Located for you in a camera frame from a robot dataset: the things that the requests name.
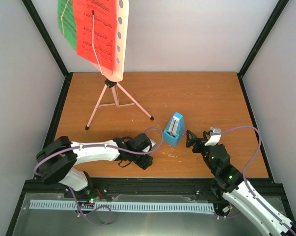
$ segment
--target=cable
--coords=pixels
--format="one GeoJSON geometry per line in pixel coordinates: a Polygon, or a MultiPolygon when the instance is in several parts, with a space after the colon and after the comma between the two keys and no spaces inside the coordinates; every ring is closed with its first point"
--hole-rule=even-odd
{"type": "Polygon", "coordinates": [[[246,187],[248,188],[248,190],[250,191],[250,193],[252,194],[253,197],[255,197],[255,199],[271,214],[274,216],[274,218],[276,218],[278,221],[280,221],[280,223],[282,225],[284,225],[289,231],[291,231],[291,233],[296,236],[296,233],[294,232],[294,230],[291,229],[291,227],[289,227],[286,223],[282,222],[282,219],[280,217],[278,217],[269,207],[267,207],[266,204],[264,204],[258,197],[256,198],[256,194],[254,193],[254,191],[252,191],[252,189],[250,188],[249,184],[248,184],[248,180],[246,178],[246,170],[248,168],[248,166],[250,165],[250,163],[255,159],[259,149],[260,149],[260,146],[261,146],[261,142],[262,142],[262,138],[261,138],[261,133],[260,131],[255,128],[254,126],[251,126],[251,125],[242,125],[242,126],[238,126],[238,127],[234,127],[234,128],[231,128],[231,129],[228,129],[228,130],[225,130],[223,132],[221,132],[220,134],[226,134],[230,131],[233,131],[233,130],[237,130],[237,129],[242,129],[242,128],[251,128],[253,130],[256,131],[256,133],[258,134],[258,138],[259,138],[259,141],[258,141],[258,147],[255,151],[255,153],[253,154],[253,156],[250,158],[250,160],[247,162],[247,164],[244,166],[244,169],[242,171],[242,176],[243,176],[243,179],[244,179],[244,183],[246,185],[246,187]]]}
{"type": "Polygon", "coordinates": [[[227,214],[227,216],[225,217],[225,219],[233,219],[233,218],[235,218],[235,217],[237,217],[237,216],[239,216],[239,215],[242,214],[241,212],[238,212],[237,214],[230,216],[231,211],[234,208],[234,206],[231,203],[229,203],[229,204],[230,204],[230,212],[227,214]]]}
{"type": "Polygon", "coordinates": [[[99,198],[102,199],[102,194],[100,193],[100,191],[96,188],[96,189],[94,189],[92,192],[94,193],[95,191],[98,191],[99,198]]]}
{"type": "MultiPolygon", "coordinates": [[[[232,215],[232,216],[221,216],[221,218],[223,218],[223,219],[233,219],[233,218],[235,218],[235,217],[237,217],[237,216],[239,216],[239,215],[241,215],[242,213],[241,212],[239,212],[239,213],[237,213],[237,214],[235,214],[235,215],[232,215]]],[[[219,218],[220,216],[219,215],[217,215],[215,212],[214,212],[214,215],[217,217],[217,218],[219,218]]]]}
{"type": "Polygon", "coordinates": [[[64,7],[64,11],[63,11],[63,13],[61,14],[61,17],[60,17],[60,19],[61,19],[61,26],[63,27],[63,35],[64,35],[64,37],[65,37],[65,31],[64,31],[63,16],[64,16],[64,14],[65,14],[65,11],[66,11],[66,8],[67,8],[67,5],[68,5],[68,2],[69,2],[69,0],[67,0],[66,5],[65,5],[65,7],[64,7]]]}
{"type": "Polygon", "coordinates": [[[103,72],[102,72],[102,69],[101,69],[101,65],[100,65],[99,60],[98,60],[97,53],[95,52],[95,49],[94,49],[94,11],[92,11],[92,49],[93,49],[95,58],[96,58],[96,60],[98,62],[100,72],[103,75],[103,72]]]}
{"type": "Polygon", "coordinates": [[[76,203],[76,205],[77,205],[77,210],[78,210],[78,212],[80,213],[80,215],[83,216],[83,218],[84,218],[86,221],[88,221],[89,223],[91,223],[91,224],[93,224],[93,225],[96,225],[96,226],[107,225],[107,224],[111,221],[111,219],[112,219],[112,210],[111,210],[111,209],[109,208],[109,206],[107,206],[107,205],[101,205],[101,206],[98,206],[97,208],[93,209],[91,212],[89,212],[89,213],[87,213],[87,214],[85,215],[84,212],[82,211],[82,209],[80,208],[80,205],[79,205],[79,203],[78,203],[78,200],[77,200],[77,198],[76,198],[76,195],[75,195],[75,193],[74,193],[74,190],[73,190],[71,187],[68,187],[68,188],[69,188],[71,194],[73,195],[74,201],[75,201],[75,203],[76,203]],[[90,215],[90,214],[96,212],[98,209],[101,209],[101,208],[107,208],[108,211],[109,211],[109,219],[107,220],[107,222],[105,222],[105,223],[103,223],[103,224],[98,224],[98,223],[94,223],[94,222],[92,222],[91,220],[89,220],[89,219],[86,217],[87,215],[90,215]]]}
{"type": "Polygon", "coordinates": [[[79,206],[80,206],[80,208],[81,208],[81,207],[84,207],[84,206],[94,206],[94,203],[88,203],[88,202],[85,202],[85,203],[81,203],[81,204],[79,204],[79,206]]]}
{"type": "Polygon", "coordinates": [[[132,163],[132,161],[129,161],[125,166],[121,166],[120,164],[121,164],[122,162],[123,162],[123,160],[121,160],[121,161],[118,163],[118,166],[121,167],[121,168],[125,168],[125,167],[129,166],[129,165],[132,163]]]}
{"type": "Polygon", "coordinates": [[[121,147],[115,147],[115,146],[112,146],[112,145],[105,145],[105,144],[86,144],[86,145],[83,145],[82,147],[80,146],[75,146],[75,147],[69,147],[69,148],[66,148],[66,149],[63,149],[61,151],[57,151],[49,156],[47,156],[46,158],[44,158],[42,161],[40,161],[35,167],[34,167],[34,173],[37,175],[37,176],[41,176],[40,173],[37,171],[39,169],[39,167],[47,162],[48,160],[52,159],[53,157],[55,156],[58,156],[64,152],[68,152],[68,151],[72,151],[72,150],[76,150],[76,149],[80,149],[80,148],[96,148],[96,147],[106,147],[106,148],[114,148],[114,149],[117,149],[117,150],[120,150],[120,151],[124,151],[124,152],[128,152],[128,153],[131,153],[131,154],[136,154],[136,155],[146,155],[146,154],[151,154],[153,152],[155,152],[156,150],[159,149],[159,147],[162,145],[163,143],[163,131],[158,128],[158,127],[149,127],[147,128],[144,133],[146,133],[148,130],[150,129],[157,129],[160,133],[161,133],[161,141],[160,143],[154,148],[152,149],[151,151],[148,151],[148,152],[136,152],[136,151],[130,151],[130,150],[127,150],[127,149],[124,149],[124,148],[121,148],[121,147]]]}

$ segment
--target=tripod stand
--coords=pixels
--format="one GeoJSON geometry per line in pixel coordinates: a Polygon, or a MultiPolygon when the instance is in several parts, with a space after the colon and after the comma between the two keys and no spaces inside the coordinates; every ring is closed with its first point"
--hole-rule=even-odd
{"type": "Polygon", "coordinates": [[[86,130],[89,129],[90,124],[91,124],[91,122],[93,120],[94,114],[97,111],[97,109],[99,107],[104,107],[104,106],[116,105],[116,107],[126,107],[126,106],[131,106],[131,105],[136,104],[150,118],[150,120],[154,120],[153,116],[150,115],[119,83],[110,81],[108,79],[106,79],[104,83],[105,83],[104,88],[103,88],[103,90],[102,90],[102,92],[100,94],[100,97],[99,97],[99,99],[97,101],[97,104],[94,107],[94,110],[93,110],[92,115],[91,115],[91,117],[90,117],[90,119],[88,121],[88,124],[85,127],[86,130]],[[133,102],[129,103],[129,104],[125,104],[125,105],[119,105],[118,94],[117,94],[117,89],[115,88],[115,85],[117,85],[133,102]],[[100,105],[102,97],[103,97],[103,95],[104,95],[104,93],[105,93],[105,91],[107,90],[108,87],[110,89],[112,89],[114,103],[100,105]]]}

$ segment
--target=black bracket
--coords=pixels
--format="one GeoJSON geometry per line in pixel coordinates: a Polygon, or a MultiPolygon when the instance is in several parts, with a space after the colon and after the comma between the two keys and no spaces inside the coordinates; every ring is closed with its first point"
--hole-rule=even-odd
{"type": "Polygon", "coordinates": [[[106,199],[108,197],[108,185],[104,184],[101,186],[101,194],[102,194],[102,199],[106,199]]]}
{"type": "Polygon", "coordinates": [[[199,184],[195,185],[195,195],[196,195],[196,200],[200,199],[200,194],[201,194],[201,187],[199,184]]]}
{"type": "MultiPolygon", "coordinates": [[[[71,142],[67,136],[61,136],[43,150],[37,156],[37,163],[43,161],[45,158],[53,153],[70,147],[71,142]]],[[[61,181],[74,166],[77,161],[77,155],[73,151],[67,151],[62,155],[57,155],[54,158],[46,161],[39,167],[39,172],[42,181],[45,184],[55,184],[61,181]]]]}
{"type": "Polygon", "coordinates": [[[114,86],[117,84],[116,82],[113,82],[113,81],[108,80],[108,79],[106,79],[106,80],[104,81],[104,83],[105,83],[109,88],[112,88],[112,87],[114,87],[114,86]]]}

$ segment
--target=white enclosure wall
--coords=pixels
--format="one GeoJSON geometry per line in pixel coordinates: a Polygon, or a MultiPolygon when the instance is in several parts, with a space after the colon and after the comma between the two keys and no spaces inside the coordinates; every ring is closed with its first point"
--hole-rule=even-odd
{"type": "Polygon", "coordinates": [[[33,176],[63,78],[22,2],[0,0],[0,236],[33,176]]]}
{"type": "MultiPolygon", "coordinates": [[[[130,0],[125,71],[239,71],[277,0],[130,0]]],[[[97,71],[57,24],[57,1],[33,0],[69,71],[97,71]]]]}
{"type": "Polygon", "coordinates": [[[276,182],[296,218],[296,1],[289,1],[244,77],[276,182]]]}

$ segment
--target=robotic arm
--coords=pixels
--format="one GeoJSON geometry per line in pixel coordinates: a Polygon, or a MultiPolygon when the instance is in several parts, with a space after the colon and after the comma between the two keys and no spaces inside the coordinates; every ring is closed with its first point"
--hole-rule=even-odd
{"type": "Polygon", "coordinates": [[[107,142],[88,144],[70,142],[67,136],[62,136],[40,151],[36,159],[40,163],[43,160],[47,160],[47,157],[63,150],[64,152],[62,154],[56,155],[39,165],[38,170],[43,183],[62,183],[73,188],[75,191],[84,190],[86,192],[93,188],[92,182],[88,174],[75,169],[75,165],[89,161],[103,160],[119,161],[120,166],[121,162],[129,161],[129,164],[134,162],[145,170],[152,165],[153,158],[151,156],[148,154],[131,154],[121,149],[132,152],[148,152],[155,144],[144,133],[139,134],[135,138],[115,138],[107,142]]]}
{"type": "Polygon", "coordinates": [[[204,162],[215,176],[211,186],[212,193],[217,198],[224,198],[240,210],[263,236],[293,236],[294,234],[286,225],[296,233],[296,221],[292,222],[280,214],[252,187],[248,180],[244,181],[242,173],[230,163],[231,157],[225,146],[218,144],[220,133],[220,129],[210,128],[209,132],[203,132],[203,138],[197,138],[187,130],[186,147],[193,146],[192,152],[201,153],[204,162]]]}

